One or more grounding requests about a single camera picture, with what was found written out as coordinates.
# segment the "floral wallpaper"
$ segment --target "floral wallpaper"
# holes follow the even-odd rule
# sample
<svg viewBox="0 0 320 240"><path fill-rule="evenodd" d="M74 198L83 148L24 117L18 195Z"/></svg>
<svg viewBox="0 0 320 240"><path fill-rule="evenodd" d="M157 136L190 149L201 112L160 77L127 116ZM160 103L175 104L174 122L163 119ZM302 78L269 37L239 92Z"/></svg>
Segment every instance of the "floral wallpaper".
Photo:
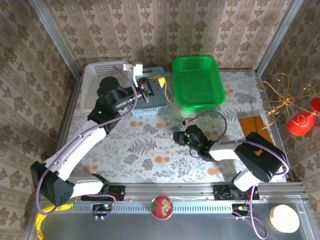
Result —
<svg viewBox="0 0 320 240"><path fill-rule="evenodd" d="M290 0L45 0L77 65L211 55L255 68Z"/></svg>
<svg viewBox="0 0 320 240"><path fill-rule="evenodd" d="M296 105L311 110L310 100L320 97L320 2L306 0L297 13L290 28L277 48L270 64L262 74L279 91L285 91L283 84L275 81L274 74L283 72L292 77L289 92L293 96L302 96L302 83L313 85L315 95L295 102ZM269 92L270 99L277 96ZM292 115L300 112L291 108ZM315 126L304 136L294 136L286 129L289 120L286 111L276 116L276 122L286 148L293 173L304 182L311 208L318 226L320 226L320 118Z"/></svg>
<svg viewBox="0 0 320 240"><path fill-rule="evenodd" d="M0 0L0 240L24 236L30 166L55 152L74 83L29 2Z"/></svg>

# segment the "floral tablecloth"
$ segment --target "floral tablecloth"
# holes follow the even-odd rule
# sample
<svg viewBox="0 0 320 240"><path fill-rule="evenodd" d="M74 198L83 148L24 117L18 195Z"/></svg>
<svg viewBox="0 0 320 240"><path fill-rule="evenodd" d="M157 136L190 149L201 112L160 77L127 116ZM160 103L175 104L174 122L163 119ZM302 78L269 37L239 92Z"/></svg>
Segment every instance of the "floral tablecloth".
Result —
<svg viewBox="0 0 320 240"><path fill-rule="evenodd" d="M222 71L225 102L215 110L227 118L227 131L222 141L244 137L238 118L260 115L260 93L252 71ZM174 99L173 75L165 73L168 96ZM80 97L73 114L68 140L87 120L88 112L80 109ZM187 146L175 144L170 132L184 131L182 121L199 112L186 112L176 104L167 113L133 116L122 119L112 132L96 144L72 172L73 177L98 173L113 183L190 183L228 182L245 166L237 160L206 162L190 156ZM215 113L207 113L195 120L204 134L212 140L224 130L224 121ZM285 182L274 177L274 182Z"/></svg>

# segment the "black bracket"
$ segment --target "black bracket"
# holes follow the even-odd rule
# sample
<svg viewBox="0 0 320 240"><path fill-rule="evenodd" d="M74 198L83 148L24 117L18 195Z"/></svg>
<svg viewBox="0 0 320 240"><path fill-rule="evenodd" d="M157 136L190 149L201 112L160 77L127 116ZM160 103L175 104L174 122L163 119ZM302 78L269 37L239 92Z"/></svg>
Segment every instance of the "black bracket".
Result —
<svg viewBox="0 0 320 240"><path fill-rule="evenodd" d="M226 201L226 200L244 200L248 201L249 196L251 194L252 187L250 187L247 191L238 191L237 197L232 194L230 190L230 186L227 184L217 184L213 185L213 195L215 201ZM256 188L253 194L253 200L259 200L259 192Z"/></svg>
<svg viewBox="0 0 320 240"><path fill-rule="evenodd" d="M248 216L250 212L250 206L249 204L232 204L232 215L234 217L239 217L239 215L245 217Z"/></svg>
<svg viewBox="0 0 320 240"><path fill-rule="evenodd" d="M111 185L110 182L105 179L103 176L99 174L92 174L96 178L98 178L101 182L103 182L103 186L101 188L101 191L98 193L99 195L102 194L108 194L115 197L116 201L124 201L125 195L126 195L126 187L124 185ZM81 196L81 201L91 201L91 202L107 202L112 201L113 199L111 197L93 197L93 196L87 196L83 195Z"/></svg>

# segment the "red ball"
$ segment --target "red ball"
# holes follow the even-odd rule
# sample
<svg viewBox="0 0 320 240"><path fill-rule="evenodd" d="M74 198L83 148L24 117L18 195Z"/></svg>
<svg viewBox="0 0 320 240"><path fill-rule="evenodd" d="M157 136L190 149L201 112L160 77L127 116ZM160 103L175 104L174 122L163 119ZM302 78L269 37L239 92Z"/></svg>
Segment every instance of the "red ball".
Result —
<svg viewBox="0 0 320 240"><path fill-rule="evenodd" d="M171 217L173 211L174 205L169 197L157 196L152 200L151 212L156 219L166 220Z"/></svg>

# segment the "green basket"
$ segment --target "green basket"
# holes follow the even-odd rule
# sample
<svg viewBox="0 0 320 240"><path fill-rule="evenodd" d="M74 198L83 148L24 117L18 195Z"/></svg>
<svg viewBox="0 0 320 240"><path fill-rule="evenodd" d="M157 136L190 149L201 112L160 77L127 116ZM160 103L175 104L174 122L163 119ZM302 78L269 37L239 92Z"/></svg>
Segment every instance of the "green basket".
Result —
<svg viewBox="0 0 320 240"><path fill-rule="evenodd" d="M216 60L211 56L179 56L172 62L176 102L185 111L204 111L226 98Z"/></svg>

